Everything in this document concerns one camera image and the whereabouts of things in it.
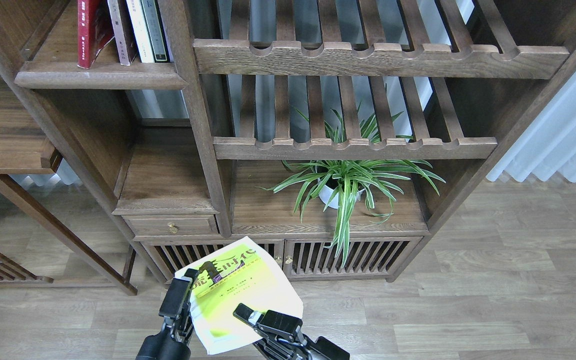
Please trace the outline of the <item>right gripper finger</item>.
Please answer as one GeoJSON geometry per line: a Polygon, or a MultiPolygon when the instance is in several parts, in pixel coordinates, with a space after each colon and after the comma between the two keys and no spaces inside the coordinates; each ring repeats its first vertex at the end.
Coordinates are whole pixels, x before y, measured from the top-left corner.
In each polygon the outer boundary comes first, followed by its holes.
{"type": "Polygon", "coordinates": [[[233,311],[233,316],[236,319],[244,322],[247,326],[256,328],[265,314],[263,312],[253,310],[244,303],[239,303],[233,311]]]}

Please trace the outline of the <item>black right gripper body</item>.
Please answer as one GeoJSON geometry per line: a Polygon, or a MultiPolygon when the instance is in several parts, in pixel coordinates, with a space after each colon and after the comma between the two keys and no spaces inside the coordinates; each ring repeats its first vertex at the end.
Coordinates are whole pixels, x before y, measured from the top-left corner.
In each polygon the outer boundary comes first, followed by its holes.
{"type": "Polygon", "coordinates": [[[320,336],[316,341],[302,333],[299,317],[268,310],[254,312],[254,331],[261,339],[254,347],[267,360],[349,360],[350,353],[320,336]]]}

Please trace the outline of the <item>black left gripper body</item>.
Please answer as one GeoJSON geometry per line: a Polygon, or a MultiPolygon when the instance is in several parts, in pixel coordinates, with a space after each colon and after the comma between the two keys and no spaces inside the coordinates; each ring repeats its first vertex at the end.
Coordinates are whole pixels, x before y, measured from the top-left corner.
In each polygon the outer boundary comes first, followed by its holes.
{"type": "Polygon", "coordinates": [[[194,326],[190,316],[190,294],[194,279],[174,278],[158,314],[163,317],[159,333],[147,336],[138,351],[137,360],[188,360],[188,342],[194,326]]]}

